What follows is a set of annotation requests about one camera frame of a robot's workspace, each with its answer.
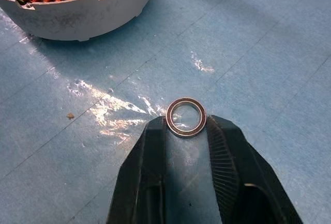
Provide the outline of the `round silver metal part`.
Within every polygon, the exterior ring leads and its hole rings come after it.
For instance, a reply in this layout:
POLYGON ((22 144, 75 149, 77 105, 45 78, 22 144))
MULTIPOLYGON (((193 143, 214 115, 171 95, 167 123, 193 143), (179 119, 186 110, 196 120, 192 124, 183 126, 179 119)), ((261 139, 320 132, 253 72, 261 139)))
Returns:
POLYGON ((26 33, 59 41, 86 41, 137 17, 149 0, 0 0, 26 33))

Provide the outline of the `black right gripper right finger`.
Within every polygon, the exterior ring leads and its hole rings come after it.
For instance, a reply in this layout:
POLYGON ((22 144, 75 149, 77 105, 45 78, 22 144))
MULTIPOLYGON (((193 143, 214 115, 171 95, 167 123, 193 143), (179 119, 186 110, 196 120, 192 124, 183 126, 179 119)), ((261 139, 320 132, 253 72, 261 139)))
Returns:
POLYGON ((303 224, 276 173, 238 126, 210 115, 206 130, 222 224, 303 224))

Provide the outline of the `blue plastic table cover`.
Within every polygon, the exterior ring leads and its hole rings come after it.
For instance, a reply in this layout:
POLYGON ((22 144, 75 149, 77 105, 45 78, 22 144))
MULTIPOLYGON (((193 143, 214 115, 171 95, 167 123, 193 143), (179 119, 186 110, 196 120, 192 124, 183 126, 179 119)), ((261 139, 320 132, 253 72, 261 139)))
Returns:
POLYGON ((104 224, 144 126, 181 97, 240 127, 304 224, 331 224, 331 0, 150 0, 86 42, 0 9, 0 224, 104 224))

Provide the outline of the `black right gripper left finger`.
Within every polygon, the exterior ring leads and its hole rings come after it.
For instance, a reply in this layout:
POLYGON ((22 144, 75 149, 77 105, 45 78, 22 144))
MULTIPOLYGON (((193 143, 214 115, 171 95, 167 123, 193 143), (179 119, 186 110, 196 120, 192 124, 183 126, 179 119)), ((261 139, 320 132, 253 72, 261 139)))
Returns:
POLYGON ((166 224, 163 116, 149 121, 118 172, 107 224, 166 224))

